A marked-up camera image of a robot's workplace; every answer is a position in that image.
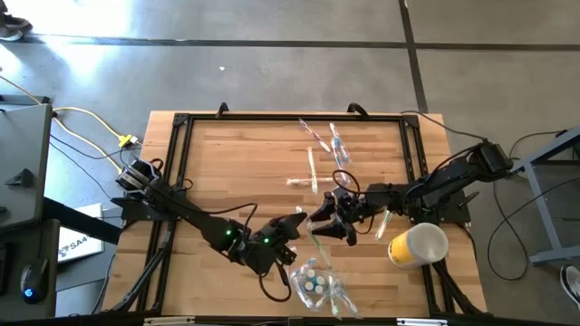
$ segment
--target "computer mouse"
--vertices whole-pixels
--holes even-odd
[[[48,290],[48,259],[38,258],[22,270],[20,291],[24,302],[35,304],[46,297]]]

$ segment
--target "shoe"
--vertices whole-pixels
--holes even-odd
[[[0,40],[4,41],[16,41],[20,40],[24,34],[18,30],[9,27],[0,27]]]
[[[570,299],[574,300],[580,310],[580,271],[566,264],[560,269],[560,283]]]
[[[9,14],[4,14],[4,23],[8,27],[16,29],[26,27],[30,24],[24,18],[12,17]]]

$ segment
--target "wooden table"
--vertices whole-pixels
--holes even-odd
[[[151,113],[143,142],[142,158],[151,160],[166,157],[175,113]],[[442,122],[439,114],[430,116]],[[328,123],[312,122],[309,125],[324,139],[330,139]],[[407,182],[401,136],[396,123],[339,122],[337,128],[353,158],[348,170],[361,182],[362,189],[372,182]],[[447,137],[444,129],[421,117],[420,129],[431,170],[450,154]],[[178,141],[177,149],[181,148],[182,141],[183,138]],[[300,129],[298,122],[197,121],[193,128],[186,172],[186,177],[194,184],[188,192],[188,199],[207,210],[224,209],[255,201],[259,203],[259,208],[249,224],[254,230],[272,217],[293,214],[296,206],[312,213],[323,203],[323,192],[334,186],[319,185],[319,193],[315,195],[310,187],[288,187],[285,184],[289,177],[309,177],[307,147],[314,150],[318,177],[329,177],[336,169],[334,160],[324,153],[311,136]],[[174,171],[171,175],[175,177],[177,172]],[[233,217],[243,223],[248,213],[249,209],[242,209],[224,216]],[[361,230],[366,227],[368,223],[358,225]],[[345,240],[319,237],[324,249],[331,256],[334,270],[343,278],[346,291],[363,317],[428,315],[421,269],[399,269],[387,256],[389,241],[410,227],[407,217],[396,216],[379,244],[373,239],[374,232],[370,232],[368,235],[358,235],[358,245],[353,247],[348,246]],[[151,222],[139,222],[121,235],[104,299],[104,309],[118,302],[141,273],[150,229]],[[450,274],[472,302],[485,311],[486,305],[470,240],[455,225],[445,225],[443,229],[449,238],[447,264]],[[317,256],[303,225],[300,233],[300,239],[289,244],[297,249],[295,266]],[[443,307],[440,280],[437,274],[433,274],[438,303]],[[158,272],[152,277],[148,306],[154,298],[157,279]],[[277,297],[284,297],[287,291],[280,283],[277,273],[270,273],[266,277],[265,286]],[[230,263],[208,247],[197,229],[185,222],[179,222],[169,267],[163,315],[186,314],[332,315],[328,309],[324,312],[308,311],[295,294],[286,303],[270,301],[262,294],[257,276],[248,267]]]

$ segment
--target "yellow cable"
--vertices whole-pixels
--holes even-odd
[[[79,112],[82,112],[82,113],[89,114],[89,115],[93,116],[97,121],[99,121],[103,126],[105,126],[105,128],[108,129],[119,140],[122,140],[122,135],[120,135],[117,132],[115,132],[115,130],[113,130],[111,127],[109,127],[109,125],[107,124],[107,122],[103,121],[101,118],[99,118],[98,115],[90,112],[89,110],[85,110],[85,109],[81,109],[81,108],[74,108],[74,107],[61,107],[61,108],[53,109],[53,111],[58,111],[58,110],[75,110],[75,111],[79,111]]]
[[[76,138],[78,138],[78,139],[80,139],[80,140],[84,141],[85,143],[87,143],[87,144],[89,144],[89,145],[93,146],[95,149],[97,149],[98,151],[100,151],[100,152],[101,152],[101,154],[102,154],[103,156],[107,156],[107,154],[106,154],[106,153],[105,153],[105,152],[104,152],[104,151],[103,151],[103,150],[102,150],[100,147],[98,147],[97,145],[93,144],[93,143],[92,143],[90,140],[86,139],[85,137],[83,137],[83,136],[81,136],[81,135],[79,135],[79,134],[77,134],[77,133],[75,133],[75,132],[73,132],[73,131],[70,131],[68,128],[64,127],[63,123],[62,123],[62,122],[60,122],[58,119],[54,118],[54,120],[56,121],[56,123],[58,123],[58,124],[59,124],[59,126],[61,126],[61,128],[62,128],[64,131],[66,131],[67,133],[69,133],[69,134],[73,135],[74,137],[76,137]],[[121,170],[121,168],[120,168],[120,167],[117,165],[117,163],[115,163],[115,161],[113,161],[113,160],[112,160],[110,157],[108,157],[107,159],[108,159],[108,160],[111,162],[111,164],[112,164],[112,165],[113,165],[115,168],[117,168],[117,172],[119,172],[119,174],[120,174],[120,173],[122,172],[122,170]]]
[[[1,78],[1,79],[3,79],[5,82],[8,82],[8,83],[9,83],[9,84],[11,84],[12,86],[16,87],[18,90],[20,90],[20,91],[21,91],[21,92],[23,92],[24,94],[28,95],[28,96],[29,96],[29,97],[30,97],[30,98],[31,98],[33,101],[35,101],[36,103],[38,103],[38,104],[42,104],[42,103],[41,103],[39,100],[37,100],[37,99],[36,99],[36,98],[35,98],[35,97],[34,97],[34,96],[31,94],[31,93],[29,93],[28,91],[26,91],[26,90],[25,90],[25,89],[23,89],[22,87],[20,87],[20,86],[16,85],[15,83],[13,83],[13,82],[11,82],[11,81],[7,80],[7,79],[6,79],[5,77],[3,77],[3,76],[0,76],[0,78]],[[100,123],[102,123],[102,125],[103,125],[103,126],[105,126],[105,128],[107,128],[107,129],[108,129],[108,130],[109,130],[109,131],[110,131],[110,132],[111,132],[113,135],[115,135],[115,136],[116,136],[116,137],[117,137],[119,140],[123,140],[123,137],[122,137],[120,134],[116,133],[116,132],[115,132],[115,130],[113,130],[111,127],[109,127],[109,125],[108,125],[108,124],[107,124],[105,121],[103,121],[101,118],[99,118],[99,116],[97,116],[96,114],[94,114],[94,113],[90,112],[89,110],[80,109],[80,108],[74,108],[74,107],[62,107],[62,108],[56,108],[56,109],[53,109],[53,111],[57,111],[57,110],[76,110],[76,111],[79,111],[79,112],[83,112],[83,113],[86,113],[86,114],[90,114],[90,115],[92,115],[92,116],[93,116],[93,117],[94,117],[96,120],[98,120]],[[103,156],[107,156],[107,153],[105,153],[105,152],[104,152],[104,151],[103,151],[103,150],[102,150],[100,147],[98,147],[97,145],[93,144],[93,143],[92,143],[90,140],[86,139],[85,137],[83,137],[83,136],[81,136],[81,135],[79,135],[79,134],[77,134],[77,133],[75,133],[75,132],[72,132],[72,131],[70,131],[68,128],[64,127],[63,123],[62,123],[62,122],[60,122],[58,119],[54,118],[54,120],[56,121],[56,123],[58,123],[58,124],[61,126],[61,128],[63,128],[63,130],[64,130],[64,131],[66,131],[67,133],[69,133],[69,134],[73,135],[74,137],[76,137],[76,138],[78,138],[78,139],[80,139],[80,140],[84,141],[85,143],[87,143],[87,144],[89,144],[89,145],[93,146],[95,149],[97,149],[98,151],[100,151],[100,152],[101,152],[101,154],[102,154]],[[112,164],[112,165],[113,165],[115,168],[117,168],[117,172],[120,174],[120,173],[122,172],[122,169],[121,169],[121,168],[120,168],[120,167],[117,165],[117,163],[115,163],[115,161],[113,161],[113,160],[112,160],[110,157],[108,157],[107,159],[108,159],[108,160],[111,162],[111,164]]]
[[[35,101],[38,104],[42,104],[39,100],[37,100],[31,93],[29,93],[28,91],[26,91],[24,88],[16,85],[15,83],[8,81],[5,77],[0,76],[0,78],[2,78],[3,80],[5,80],[5,82],[11,84],[12,86],[16,87],[18,90],[20,90],[21,92],[23,92],[24,94],[28,95],[29,98],[33,99],[33,101]]]

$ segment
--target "concrete floor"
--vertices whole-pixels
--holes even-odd
[[[36,34],[205,40],[310,40],[404,42],[396,0],[6,0],[27,17]],[[409,0],[416,42],[580,43],[580,3],[575,0]],[[62,38],[45,44],[0,43],[2,74],[55,106],[94,110],[116,130],[144,134],[151,110],[345,110],[357,101],[370,112],[417,110],[407,50],[264,47],[72,45]],[[417,53],[429,112],[448,125],[484,135],[508,150],[531,132],[578,124],[578,52],[432,51]],[[0,93],[16,94],[0,84]],[[107,151],[116,139],[89,117],[67,112],[64,123]],[[86,152],[90,148],[53,125],[53,133]],[[550,136],[530,139],[517,154],[539,148]],[[449,134],[452,151],[473,139]],[[110,195],[115,170],[106,161],[72,153]],[[46,195],[69,206],[108,198],[60,153],[51,150]],[[478,267],[490,312],[505,317],[580,323],[580,312],[561,290],[557,268],[532,267],[518,282],[497,278],[485,260],[488,237],[500,221],[491,185],[469,189],[481,195],[469,205]],[[498,183],[507,212],[527,201],[528,187]],[[578,223],[569,229],[579,227]],[[514,226],[529,250],[548,241],[536,208]],[[562,242],[575,239],[563,238]],[[492,246],[504,274],[523,266],[508,229]],[[102,257],[104,274],[108,258]],[[59,292],[59,315],[88,313],[101,283]]]

